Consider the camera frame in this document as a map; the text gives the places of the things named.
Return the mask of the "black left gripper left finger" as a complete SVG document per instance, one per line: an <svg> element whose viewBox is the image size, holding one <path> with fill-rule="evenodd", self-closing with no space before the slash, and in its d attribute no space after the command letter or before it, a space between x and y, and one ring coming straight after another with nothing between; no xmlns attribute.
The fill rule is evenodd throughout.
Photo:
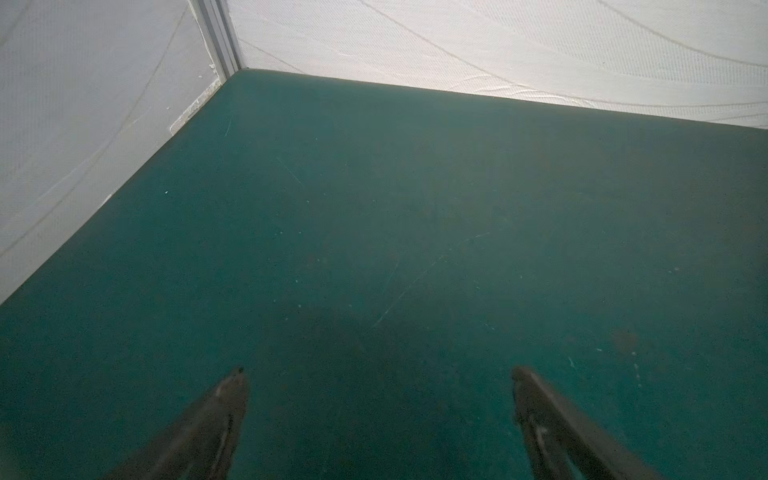
<svg viewBox="0 0 768 480"><path fill-rule="evenodd" d="M242 367L193 401L106 479L225 479L239 443L249 398Z"/></svg>

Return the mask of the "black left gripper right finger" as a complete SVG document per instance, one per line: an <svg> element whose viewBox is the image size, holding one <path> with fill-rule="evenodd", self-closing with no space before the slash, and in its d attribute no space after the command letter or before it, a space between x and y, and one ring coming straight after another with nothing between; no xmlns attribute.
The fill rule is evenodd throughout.
<svg viewBox="0 0 768 480"><path fill-rule="evenodd" d="M535 479L658 479L645 463L535 370L512 369L515 417Z"/></svg>

